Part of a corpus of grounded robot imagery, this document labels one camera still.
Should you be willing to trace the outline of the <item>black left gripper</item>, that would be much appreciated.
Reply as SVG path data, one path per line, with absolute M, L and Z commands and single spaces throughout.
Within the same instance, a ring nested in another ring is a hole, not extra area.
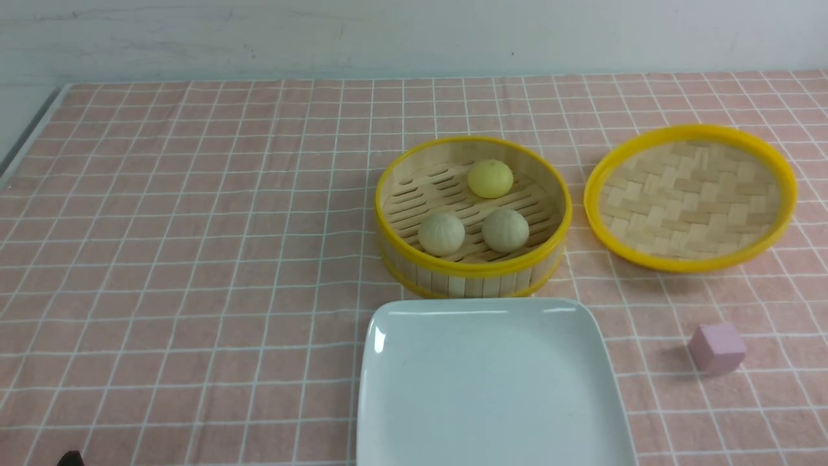
M 83 458 L 80 451 L 67 451 L 62 455 L 57 466 L 83 466 Z

